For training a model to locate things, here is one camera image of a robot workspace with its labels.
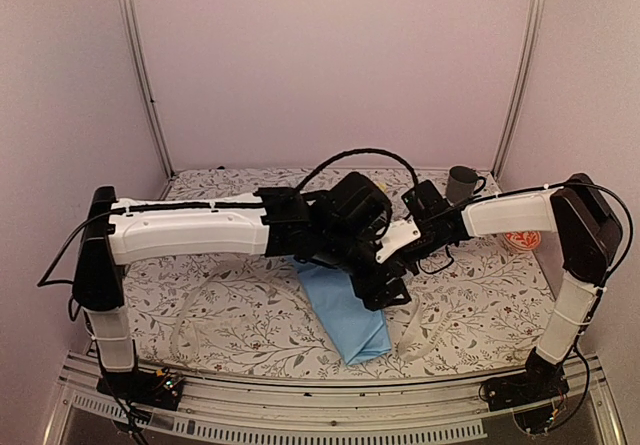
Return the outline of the blue wrapping paper sheet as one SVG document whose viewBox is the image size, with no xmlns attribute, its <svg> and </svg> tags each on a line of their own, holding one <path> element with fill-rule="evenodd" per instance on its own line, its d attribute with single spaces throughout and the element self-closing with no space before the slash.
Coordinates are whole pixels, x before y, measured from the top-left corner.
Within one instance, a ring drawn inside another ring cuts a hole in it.
<svg viewBox="0 0 640 445">
<path fill-rule="evenodd" d="M 366 309 L 350 276 L 339 270 L 290 259 L 311 308 L 346 366 L 386 355 L 391 339 L 382 311 Z"/>
</svg>

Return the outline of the cream printed ribbon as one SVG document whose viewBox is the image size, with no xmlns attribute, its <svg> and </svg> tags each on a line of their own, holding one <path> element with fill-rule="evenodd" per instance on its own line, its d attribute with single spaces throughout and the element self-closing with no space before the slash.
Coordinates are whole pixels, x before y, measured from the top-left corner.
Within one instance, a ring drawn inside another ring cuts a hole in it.
<svg viewBox="0 0 640 445">
<path fill-rule="evenodd" d="M 391 355 L 413 362 L 429 354 L 450 320 L 423 327 L 426 306 L 414 300 L 397 323 Z M 327 367 L 346 366 L 311 308 L 289 261 L 253 269 L 226 262 L 207 273 L 180 310 L 169 338 L 173 359 L 190 367 L 207 364 L 298 367 L 314 357 Z"/>
</svg>

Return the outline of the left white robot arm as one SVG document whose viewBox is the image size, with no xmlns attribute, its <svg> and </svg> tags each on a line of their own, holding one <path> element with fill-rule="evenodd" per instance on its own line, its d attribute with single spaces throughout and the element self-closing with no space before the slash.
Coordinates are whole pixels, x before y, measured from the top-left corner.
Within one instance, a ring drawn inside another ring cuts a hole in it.
<svg viewBox="0 0 640 445">
<path fill-rule="evenodd" d="M 102 187 L 73 235 L 81 242 L 73 299 L 111 384 L 138 399 L 149 380 L 136 367 L 122 286 L 130 264 L 217 253 L 285 258 L 341 361 L 355 366 L 391 351 L 383 311 L 410 299 L 397 253 L 419 229 L 394 221 L 384 191 L 354 171 L 327 190 L 263 187 L 204 201 L 117 199 Z"/>
</svg>

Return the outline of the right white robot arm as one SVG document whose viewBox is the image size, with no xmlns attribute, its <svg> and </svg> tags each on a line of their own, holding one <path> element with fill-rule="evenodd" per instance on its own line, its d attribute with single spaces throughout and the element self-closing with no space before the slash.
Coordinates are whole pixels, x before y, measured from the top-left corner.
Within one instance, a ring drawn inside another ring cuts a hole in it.
<svg viewBox="0 0 640 445">
<path fill-rule="evenodd" d="M 517 392 L 537 401 L 552 389 L 560 365 L 589 327 L 613 274 L 623 229 L 607 203 L 609 191 L 588 175 L 511 194 L 478 197 L 447 205 L 431 217 L 417 213 L 391 223 L 376 255 L 378 263 L 417 261 L 433 251 L 471 238 L 507 232 L 551 232 L 558 236 L 563 274 L 553 311 L 529 354 L 535 363 L 517 380 Z"/>
</svg>

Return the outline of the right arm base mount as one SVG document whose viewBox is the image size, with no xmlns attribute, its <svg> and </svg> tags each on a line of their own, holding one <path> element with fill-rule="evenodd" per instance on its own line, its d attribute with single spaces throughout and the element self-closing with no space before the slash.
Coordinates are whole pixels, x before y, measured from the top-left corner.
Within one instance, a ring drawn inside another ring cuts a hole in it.
<svg viewBox="0 0 640 445">
<path fill-rule="evenodd" d="M 550 431 L 563 410 L 569 385 L 563 369 L 548 382 L 526 372 L 493 377 L 481 383 L 478 397 L 492 412 L 515 410 L 516 426 L 527 435 Z"/>
</svg>

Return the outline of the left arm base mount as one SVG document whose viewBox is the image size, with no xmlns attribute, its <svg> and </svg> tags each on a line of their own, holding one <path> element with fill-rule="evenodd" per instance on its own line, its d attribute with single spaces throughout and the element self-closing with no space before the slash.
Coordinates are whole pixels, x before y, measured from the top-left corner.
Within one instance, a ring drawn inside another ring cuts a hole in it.
<svg viewBox="0 0 640 445">
<path fill-rule="evenodd" d="M 97 391 L 122 402 L 177 411 L 184 377 L 162 368 L 153 372 L 135 369 L 126 373 L 103 372 Z"/>
</svg>

